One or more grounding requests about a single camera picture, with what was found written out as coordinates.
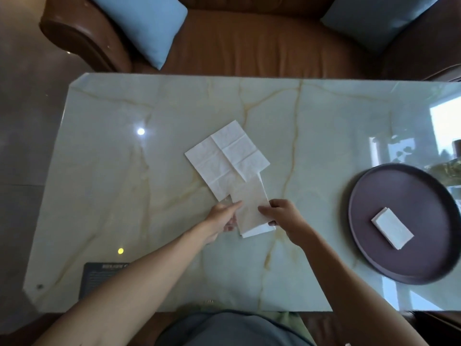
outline right hand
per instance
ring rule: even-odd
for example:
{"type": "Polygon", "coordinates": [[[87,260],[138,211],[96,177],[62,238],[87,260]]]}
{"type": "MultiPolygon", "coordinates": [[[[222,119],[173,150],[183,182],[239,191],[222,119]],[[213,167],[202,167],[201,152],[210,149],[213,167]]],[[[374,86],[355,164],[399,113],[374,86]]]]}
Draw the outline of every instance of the right hand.
{"type": "Polygon", "coordinates": [[[290,200],[272,199],[269,203],[270,207],[258,206],[259,212],[274,219],[269,224],[282,227],[293,244],[298,245],[306,229],[312,230],[312,228],[290,200]]]}

